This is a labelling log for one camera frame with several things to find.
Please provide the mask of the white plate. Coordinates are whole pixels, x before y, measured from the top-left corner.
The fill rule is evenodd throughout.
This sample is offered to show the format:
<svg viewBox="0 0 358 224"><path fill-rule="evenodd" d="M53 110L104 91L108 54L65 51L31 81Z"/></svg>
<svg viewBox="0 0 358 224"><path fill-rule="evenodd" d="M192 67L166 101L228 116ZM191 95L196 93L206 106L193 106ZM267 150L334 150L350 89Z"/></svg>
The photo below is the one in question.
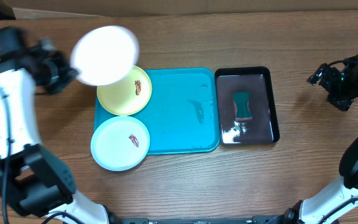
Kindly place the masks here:
<svg viewBox="0 0 358 224"><path fill-rule="evenodd" d="M139 41L122 26L104 26L85 34L74 46L70 66L85 85L103 86L123 79L139 58Z"/></svg>

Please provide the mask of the yellow-green plate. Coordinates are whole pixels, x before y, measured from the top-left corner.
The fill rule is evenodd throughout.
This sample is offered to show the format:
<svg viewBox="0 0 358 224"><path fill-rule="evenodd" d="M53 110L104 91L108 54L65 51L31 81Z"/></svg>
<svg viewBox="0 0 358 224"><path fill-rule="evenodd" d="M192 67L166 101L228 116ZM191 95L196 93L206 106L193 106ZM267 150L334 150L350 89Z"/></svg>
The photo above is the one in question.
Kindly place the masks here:
<svg viewBox="0 0 358 224"><path fill-rule="evenodd" d="M97 97L101 106L118 116L138 113L147 105L151 96L151 80L138 66L118 82L97 87Z"/></svg>

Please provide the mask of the green scrubbing sponge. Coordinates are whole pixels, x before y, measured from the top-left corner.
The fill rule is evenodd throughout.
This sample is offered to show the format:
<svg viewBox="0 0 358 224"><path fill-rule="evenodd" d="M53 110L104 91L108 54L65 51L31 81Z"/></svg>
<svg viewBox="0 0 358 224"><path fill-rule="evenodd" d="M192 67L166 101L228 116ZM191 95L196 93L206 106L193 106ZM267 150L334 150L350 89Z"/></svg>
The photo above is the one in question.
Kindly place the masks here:
<svg viewBox="0 0 358 224"><path fill-rule="evenodd" d="M250 121L253 116L249 109L249 92L238 91L233 93L234 114L236 122Z"/></svg>

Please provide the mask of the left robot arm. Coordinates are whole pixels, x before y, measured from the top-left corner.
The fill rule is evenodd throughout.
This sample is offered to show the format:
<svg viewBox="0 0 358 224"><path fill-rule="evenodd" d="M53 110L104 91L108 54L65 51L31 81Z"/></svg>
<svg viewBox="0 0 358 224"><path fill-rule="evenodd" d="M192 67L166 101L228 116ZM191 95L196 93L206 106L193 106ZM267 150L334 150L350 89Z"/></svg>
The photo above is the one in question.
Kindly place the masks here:
<svg viewBox="0 0 358 224"><path fill-rule="evenodd" d="M2 209L63 223L117 223L104 206L76 188L69 167L40 138L34 98L38 86L60 93L77 76L47 40L28 47L24 32L0 29L0 197Z"/></svg>

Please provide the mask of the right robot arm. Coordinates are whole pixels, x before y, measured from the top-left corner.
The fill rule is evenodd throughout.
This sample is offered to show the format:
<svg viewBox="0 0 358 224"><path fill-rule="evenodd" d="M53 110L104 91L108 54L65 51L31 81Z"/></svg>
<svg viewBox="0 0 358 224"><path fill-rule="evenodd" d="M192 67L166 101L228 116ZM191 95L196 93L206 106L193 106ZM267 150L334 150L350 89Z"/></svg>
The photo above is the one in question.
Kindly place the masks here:
<svg viewBox="0 0 358 224"><path fill-rule="evenodd" d="M310 76L308 83L319 84L327 92L327 101L347 111L358 98L358 54L341 60L342 70L335 63L323 63ZM269 223L337 223L339 217L358 207L358 137L346 149L339 164L339 176L322 191L300 200L284 214Z"/></svg>

